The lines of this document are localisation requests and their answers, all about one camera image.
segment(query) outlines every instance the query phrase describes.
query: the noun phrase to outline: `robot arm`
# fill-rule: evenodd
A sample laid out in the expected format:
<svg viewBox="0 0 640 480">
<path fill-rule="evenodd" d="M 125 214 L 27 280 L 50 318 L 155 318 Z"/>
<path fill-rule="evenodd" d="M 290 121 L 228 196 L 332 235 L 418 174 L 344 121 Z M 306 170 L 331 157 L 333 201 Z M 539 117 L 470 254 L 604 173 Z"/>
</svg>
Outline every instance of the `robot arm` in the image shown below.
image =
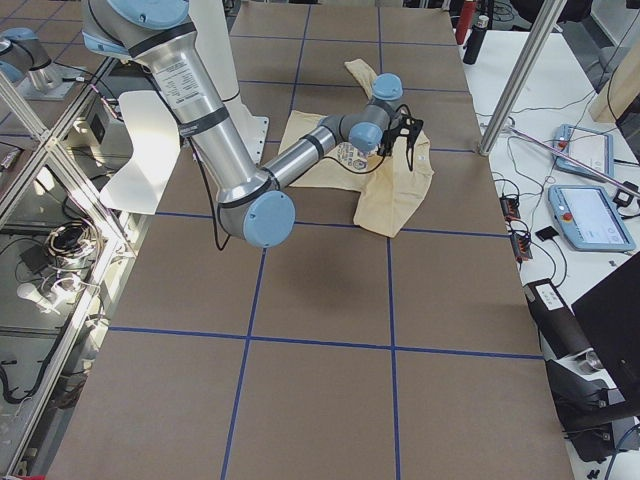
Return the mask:
<svg viewBox="0 0 640 480">
<path fill-rule="evenodd" d="M 341 142 L 375 150 L 384 132 L 402 121 L 400 79 L 381 75 L 362 113 L 326 117 L 264 168 L 257 167 L 196 52 L 188 5 L 183 0 L 84 0 L 85 44 L 96 53 L 131 58 L 151 72 L 180 134 L 195 144 L 218 186 L 222 227 L 258 247 L 277 245 L 295 220 L 293 203 L 280 190 Z"/>
<path fill-rule="evenodd" d="M 57 66 L 28 28 L 11 28 L 0 34 L 0 71 L 12 82 L 28 75 L 40 92 L 48 92 L 62 83 Z"/>
</svg>

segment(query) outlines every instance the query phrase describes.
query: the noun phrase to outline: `beige cloth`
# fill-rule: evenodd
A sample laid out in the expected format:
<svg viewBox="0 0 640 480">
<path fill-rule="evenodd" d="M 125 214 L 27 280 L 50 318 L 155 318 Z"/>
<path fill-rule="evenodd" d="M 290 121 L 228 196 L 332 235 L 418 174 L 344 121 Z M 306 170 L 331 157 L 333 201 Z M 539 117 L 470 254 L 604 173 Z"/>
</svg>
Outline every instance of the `beige cloth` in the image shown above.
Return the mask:
<svg viewBox="0 0 640 480">
<path fill-rule="evenodd" d="M 362 60 L 345 63 L 352 75 L 371 92 L 375 72 Z M 322 115 L 291 112 L 280 152 L 290 147 L 301 136 L 312 131 Z M 302 177 L 293 187 L 339 188 L 361 192 L 353 223 L 381 235 L 395 237 L 424 200 L 433 170 L 429 162 L 429 139 L 420 133 L 414 147 L 413 172 L 407 167 L 406 140 L 399 138 L 393 155 L 370 175 L 354 175 L 334 160 L 323 159 Z M 367 171 L 375 168 L 381 157 L 363 157 L 352 145 L 343 143 L 328 153 L 352 170 Z"/>
</svg>

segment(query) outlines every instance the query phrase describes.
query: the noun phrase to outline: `table surface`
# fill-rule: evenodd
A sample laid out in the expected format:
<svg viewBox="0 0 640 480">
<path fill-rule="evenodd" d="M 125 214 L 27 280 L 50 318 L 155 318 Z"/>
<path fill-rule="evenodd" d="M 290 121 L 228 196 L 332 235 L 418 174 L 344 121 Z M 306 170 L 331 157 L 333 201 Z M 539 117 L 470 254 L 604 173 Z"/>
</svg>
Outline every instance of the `table surface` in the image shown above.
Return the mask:
<svg viewBox="0 0 640 480">
<path fill-rule="evenodd" d="M 489 117 L 485 115 L 490 115 L 493 112 L 527 35 L 527 33 L 517 32 L 487 32 L 476 64 L 464 65 L 476 112 L 481 114 L 478 115 L 480 124 L 488 123 Z M 614 140 L 614 157 L 636 162 L 631 149 L 615 125 L 597 123 L 592 120 L 587 108 L 594 98 L 593 87 L 566 41 L 562 35 L 554 33 L 549 37 L 513 108 L 514 112 L 527 108 L 534 108 L 534 110 L 512 113 L 511 115 L 517 129 L 540 140 L 554 138 L 557 128 L 563 123 L 578 124 L 596 131 L 611 130 L 610 133 Z M 544 183 L 545 177 L 551 176 L 550 182 L 545 184 L 544 195 L 537 207 L 539 196 L 523 197 L 521 200 L 521 217 L 532 232 L 554 224 L 546 192 L 546 188 L 553 183 L 558 185 L 602 185 L 610 195 L 615 194 L 616 188 L 613 186 L 558 170 L 551 171 L 553 161 L 548 152 L 529 145 L 525 141 L 516 138 L 509 139 L 509 137 L 506 134 L 501 135 L 490 154 L 491 169 L 495 172 L 495 178 L 501 178 L 503 175 L 504 178 L 515 182 L 522 193 L 539 193 L 540 187 L 534 181 Z M 515 164 L 511 159 L 509 146 L 511 146 Z M 619 181 L 628 180 L 640 184 L 640 168 L 616 164 L 614 177 Z M 496 189 L 499 194 L 502 192 L 502 182 L 496 183 Z M 505 193 L 511 194 L 514 191 L 509 185 L 505 187 Z M 625 225 L 638 243 L 640 241 L 640 221 L 631 220 Z M 559 287 L 559 291 L 569 305 L 630 258 L 621 253 L 577 252 L 569 246 L 562 236 L 557 237 L 556 241 L 568 262 L 567 278 Z M 542 243 L 539 240 L 536 242 L 557 263 L 558 272 L 554 280 L 558 283 L 564 274 L 564 264 L 558 247 L 550 245 L 551 242 Z M 548 278 L 553 271 L 551 261 L 540 251 L 539 247 L 533 247 L 533 257 L 533 260 L 524 262 L 522 265 L 520 276 L 523 284 Z M 575 362 L 571 358 L 561 359 L 561 363 L 577 372 Z M 585 378 L 588 380 L 600 378 L 610 386 L 614 386 L 606 372 L 595 373 Z M 580 461 L 573 448 L 569 444 L 567 446 L 576 478 L 584 478 L 592 469 L 602 469 L 602 465 L 595 462 L 584 463 Z M 640 479 L 639 472 L 640 452 L 627 452 L 616 459 L 611 480 Z"/>
<path fill-rule="evenodd" d="M 231 40 L 265 159 L 291 109 L 362 108 L 363 58 L 425 120 L 431 189 L 394 239 L 288 189 L 283 245 L 218 253 L 185 153 L 47 478 L 572 478 L 448 15 L 246 3 Z"/>
</svg>

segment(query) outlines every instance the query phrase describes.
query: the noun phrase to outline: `black chair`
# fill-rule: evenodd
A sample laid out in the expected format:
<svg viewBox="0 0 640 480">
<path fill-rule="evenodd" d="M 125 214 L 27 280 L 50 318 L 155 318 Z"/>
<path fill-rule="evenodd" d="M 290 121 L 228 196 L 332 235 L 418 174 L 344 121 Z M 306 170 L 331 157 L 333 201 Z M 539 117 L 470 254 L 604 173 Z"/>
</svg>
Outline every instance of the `black chair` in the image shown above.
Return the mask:
<svg viewBox="0 0 640 480">
<path fill-rule="evenodd" d="M 518 15 L 528 22 L 535 22 L 544 0 L 510 0 Z M 591 15 L 593 0 L 568 0 L 558 22 L 581 22 Z"/>
</svg>

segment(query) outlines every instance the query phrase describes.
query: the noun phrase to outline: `black cylinder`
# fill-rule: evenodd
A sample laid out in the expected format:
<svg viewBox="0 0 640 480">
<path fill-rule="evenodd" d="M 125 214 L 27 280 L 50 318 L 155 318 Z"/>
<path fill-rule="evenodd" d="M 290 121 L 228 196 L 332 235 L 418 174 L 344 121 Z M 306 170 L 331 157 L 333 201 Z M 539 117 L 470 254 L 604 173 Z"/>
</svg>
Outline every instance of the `black cylinder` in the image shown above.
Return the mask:
<svg viewBox="0 0 640 480">
<path fill-rule="evenodd" d="M 480 16 L 478 23 L 471 29 L 471 35 L 469 35 L 469 40 L 467 40 L 466 51 L 462 58 L 462 61 L 467 65 L 473 65 L 476 63 L 484 36 L 487 33 L 487 23 L 482 17 L 483 15 Z"/>
</svg>

